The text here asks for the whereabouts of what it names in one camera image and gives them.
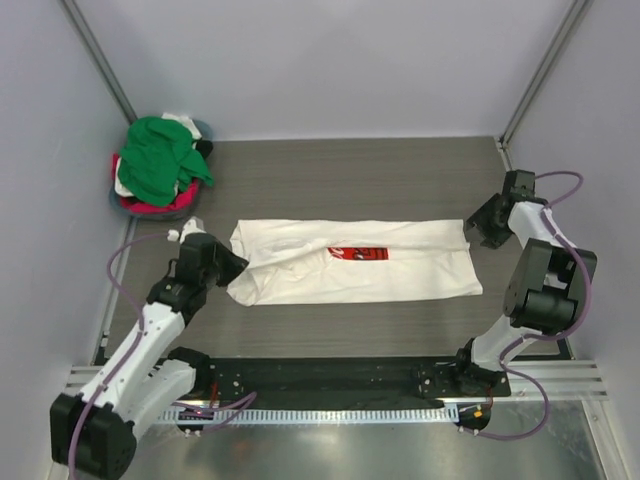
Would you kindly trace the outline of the white Coca-Cola t-shirt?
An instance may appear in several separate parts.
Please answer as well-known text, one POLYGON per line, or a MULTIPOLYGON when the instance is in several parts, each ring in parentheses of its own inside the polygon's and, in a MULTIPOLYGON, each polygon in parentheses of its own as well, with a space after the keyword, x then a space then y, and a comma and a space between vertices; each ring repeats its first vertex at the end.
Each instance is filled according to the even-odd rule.
POLYGON ((384 303, 483 292, 461 220, 241 220, 247 269, 227 288, 244 306, 384 303))

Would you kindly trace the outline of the grey laundry basket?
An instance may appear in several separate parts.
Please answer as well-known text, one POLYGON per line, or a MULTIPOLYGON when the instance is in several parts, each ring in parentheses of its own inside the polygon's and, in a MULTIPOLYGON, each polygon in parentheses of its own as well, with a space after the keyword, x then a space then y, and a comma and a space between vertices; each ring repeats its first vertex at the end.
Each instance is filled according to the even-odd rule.
MULTIPOLYGON (((203 138, 195 144, 196 150, 199 151, 209 165, 213 156, 213 130, 204 121, 195 119, 195 127, 202 134, 203 138)), ((197 206, 199 197, 205 188, 200 179, 194 179, 184 192, 179 192, 173 202, 165 207, 157 207, 138 200, 136 197, 123 197, 116 191, 116 169, 118 165, 118 155, 112 156, 112 186, 109 191, 109 202, 111 206, 121 214, 143 220, 151 221, 175 221, 189 217, 197 206)))

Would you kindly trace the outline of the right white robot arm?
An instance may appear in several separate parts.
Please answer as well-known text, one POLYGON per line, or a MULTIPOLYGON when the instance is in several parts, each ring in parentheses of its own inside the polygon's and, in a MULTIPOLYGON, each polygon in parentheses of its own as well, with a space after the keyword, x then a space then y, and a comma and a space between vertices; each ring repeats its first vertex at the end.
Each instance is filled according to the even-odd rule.
POLYGON ((483 335, 458 350, 450 372, 462 395, 496 393, 505 366, 530 344, 568 335, 581 323, 591 299, 597 255, 577 247, 553 219, 552 204, 536 193, 535 173, 511 170, 501 192, 466 221, 484 247, 516 238, 522 252, 507 286, 502 314, 483 335))

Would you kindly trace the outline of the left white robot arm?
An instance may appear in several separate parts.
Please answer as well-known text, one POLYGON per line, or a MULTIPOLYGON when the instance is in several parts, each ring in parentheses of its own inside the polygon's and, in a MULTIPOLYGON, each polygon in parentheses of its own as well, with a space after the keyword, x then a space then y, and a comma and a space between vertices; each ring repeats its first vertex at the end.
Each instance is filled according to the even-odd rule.
POLYGON ((247 268, 197 217, 165 239, 177 258, 135 308, 137 321, 116 352, 78 393, 62 393, 50 407, 51 454, 74 478, 119 479, 148 428, 184 396, 205 397, 213 385, 208 355, 178 348, 162 354, 206 304, 209 291, 226 287, 247 268))

